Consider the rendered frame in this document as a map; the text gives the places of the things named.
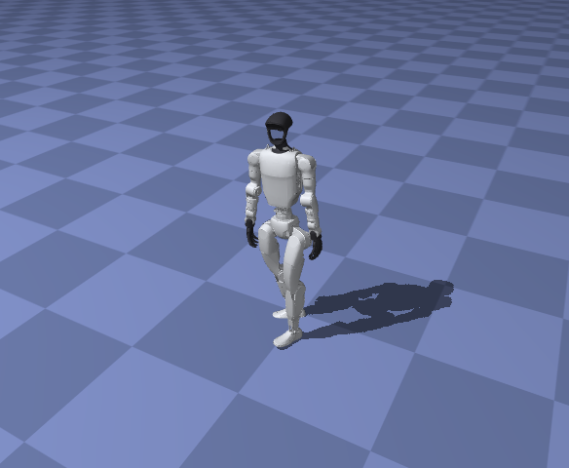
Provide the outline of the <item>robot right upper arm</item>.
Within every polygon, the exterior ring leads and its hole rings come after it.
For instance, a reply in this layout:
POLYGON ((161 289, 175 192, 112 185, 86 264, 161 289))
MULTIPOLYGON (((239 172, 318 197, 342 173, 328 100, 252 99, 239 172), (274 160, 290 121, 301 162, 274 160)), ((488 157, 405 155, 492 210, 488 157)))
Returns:
POLYGON ((256 149, 247 156, 250 183, 247 185, 246 194, 253 197, 258 197, 262 192, 259 166, 259 156, 262 150, 263 149, 256 149))

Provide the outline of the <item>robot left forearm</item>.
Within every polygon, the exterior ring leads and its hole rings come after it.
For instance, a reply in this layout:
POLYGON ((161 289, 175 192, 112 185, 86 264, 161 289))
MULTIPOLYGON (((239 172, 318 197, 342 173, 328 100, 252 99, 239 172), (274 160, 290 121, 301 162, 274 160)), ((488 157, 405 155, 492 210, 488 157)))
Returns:
POLYGON ((309 228, 309 234, 311 231, 315 231, 318 238, 319 235, 322 233, 322 230, 320 228, 320 222, 318 216, 319 206, 315 195, 312 195, 311 197, 311 206, 312 207, 307 207, 305 209, 305 213, 307 215, 307 225, 309 228))

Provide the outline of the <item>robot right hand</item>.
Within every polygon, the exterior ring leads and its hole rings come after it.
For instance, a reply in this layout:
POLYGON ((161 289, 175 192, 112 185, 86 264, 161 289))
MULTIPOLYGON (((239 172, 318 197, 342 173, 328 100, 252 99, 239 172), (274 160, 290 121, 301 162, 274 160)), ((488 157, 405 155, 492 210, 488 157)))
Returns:
POLYGON ((248 243, 249 243, 253 248, 256 248, 256 246, 258 246, 258 245, 254 244, 254 243, 258 243, 258 242, 255 241, 254 239, 257 239, 257 240, 258 240, 258 238, 255 237, 254 234, 253 234, 253 226, 255 225, 255 223, 252 225, 252 220, 248 218, 248 219, 247 219, 247 223, 245 223, 245 225, 246 225, 246 227, 247 227, 247 240, 248 240, 248 243), (253 239, 253 238, 254 238, 254 239, 253 239), (253 242, 254 242, 254 243, 253 243, 253 242))

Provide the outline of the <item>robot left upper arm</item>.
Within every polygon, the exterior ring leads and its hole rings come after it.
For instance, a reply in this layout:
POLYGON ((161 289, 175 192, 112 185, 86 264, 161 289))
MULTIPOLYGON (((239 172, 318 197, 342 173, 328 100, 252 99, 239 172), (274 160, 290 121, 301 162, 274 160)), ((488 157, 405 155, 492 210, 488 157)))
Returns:
POLYGON ((303 207, 311 206, 311 197, 315 195, 316 190, 316 160, 313 156, 306 154, 297 154, 296 162, 298 169, 302 172, 304 194, 301 194, 300 204, 303 207))

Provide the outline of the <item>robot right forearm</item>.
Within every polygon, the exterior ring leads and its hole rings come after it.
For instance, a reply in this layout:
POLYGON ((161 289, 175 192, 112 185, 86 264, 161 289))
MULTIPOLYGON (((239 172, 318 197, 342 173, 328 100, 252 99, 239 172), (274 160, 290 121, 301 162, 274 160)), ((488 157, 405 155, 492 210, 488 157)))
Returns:
POLYGON ((259 198, 250 196, 248 194, 246 194, 246 196, 247 196, 246 198, 247 206, 246 206, 245 223, 247 223, 247 219, 249 218, 252 220, 252 225, 253 225, 256 221, 257 203, 259 198))

